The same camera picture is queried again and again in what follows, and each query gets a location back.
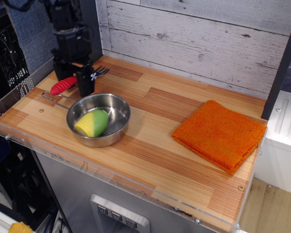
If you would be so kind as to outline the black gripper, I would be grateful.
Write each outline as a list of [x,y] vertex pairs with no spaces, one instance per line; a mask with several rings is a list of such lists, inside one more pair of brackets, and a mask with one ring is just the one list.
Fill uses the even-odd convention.
[[76,74],[81,97],[91,95],[95,91],[93,78],[93,61],[89,58],[91,42],[89,30],[85,25],[80,25],[66,30],[53,31],[58,48],[53,49],[53,67],[58,81]]

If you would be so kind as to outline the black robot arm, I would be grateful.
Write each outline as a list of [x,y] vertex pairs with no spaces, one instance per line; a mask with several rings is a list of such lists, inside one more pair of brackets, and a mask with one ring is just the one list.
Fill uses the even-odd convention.
[[58,80],[75,74],[81,97],[92,94],[95,89],[94,62],[89,55],[94,31],[82,22],[73,0],[56,0],[54,3],[48,0],[45,7],[58,43],[58,48],[51,51]]

